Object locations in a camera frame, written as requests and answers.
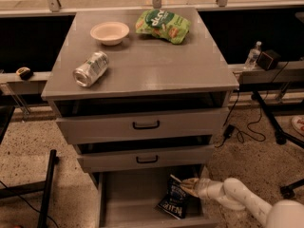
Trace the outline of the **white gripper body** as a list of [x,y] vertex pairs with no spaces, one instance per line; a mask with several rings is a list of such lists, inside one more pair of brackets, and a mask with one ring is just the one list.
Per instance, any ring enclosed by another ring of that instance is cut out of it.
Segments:
[[196,184],[196,192],[200,199],[216,200],[225,195],[223,183],[210,179],[200,179]]

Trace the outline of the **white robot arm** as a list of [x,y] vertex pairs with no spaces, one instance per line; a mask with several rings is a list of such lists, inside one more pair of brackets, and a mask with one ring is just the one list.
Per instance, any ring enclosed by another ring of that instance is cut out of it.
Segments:
[[272,205],[235,178],[183,180],[180,188],[201,200],[215,200],[231,210],[247,209],[264,228],[304,228],[304,205],[283,199]]

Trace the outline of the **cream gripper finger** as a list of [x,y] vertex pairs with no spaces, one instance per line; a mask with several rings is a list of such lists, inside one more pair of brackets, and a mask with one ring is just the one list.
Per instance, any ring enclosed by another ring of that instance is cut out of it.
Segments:
[[196,198],[199,197],[198,194],[197,194],[197,192],[196,192],[194,189],[192,189],[192,188],[187,188],[187,187],[183,187],[183,186],[182,186],[181,189],[182,189],[184,192],[188,193],[189,195],[191,195],[191,196],[193,196],[193,197],[196,197]]
[[200,179],[199,178],[190,178],[190,179],[186,179],[186,180],[183,180],[181,182],[181,186],[182,187],[187,187],[187,188],[192,188],[196,185],[196,183],[199,181]]

